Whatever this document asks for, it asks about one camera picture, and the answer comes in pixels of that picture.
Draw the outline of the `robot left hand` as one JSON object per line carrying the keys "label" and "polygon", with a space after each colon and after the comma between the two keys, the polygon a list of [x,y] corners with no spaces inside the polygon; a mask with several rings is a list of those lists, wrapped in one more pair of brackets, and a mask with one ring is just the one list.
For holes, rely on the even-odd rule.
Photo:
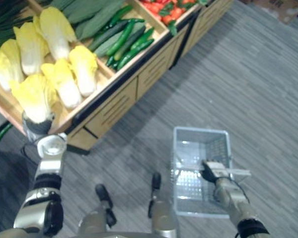
{"label": "robot left hand", "polygon": [[48,118],[41,123],[34,123],[25,112],[22,113],[22,126],[23,131],[30,142],[46,136],[52,127],[55,119],[55,114],[50,113]]}

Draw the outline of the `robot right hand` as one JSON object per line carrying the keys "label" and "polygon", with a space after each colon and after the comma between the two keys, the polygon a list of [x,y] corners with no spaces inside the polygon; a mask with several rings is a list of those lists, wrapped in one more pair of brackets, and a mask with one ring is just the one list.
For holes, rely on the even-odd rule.
{"label": "robot right hand", "polygon": [[203,169],[200,171],[202,178],[214,185],[218,180],[228,178],[226,167],[223,163],[204,160],[202,166]]}

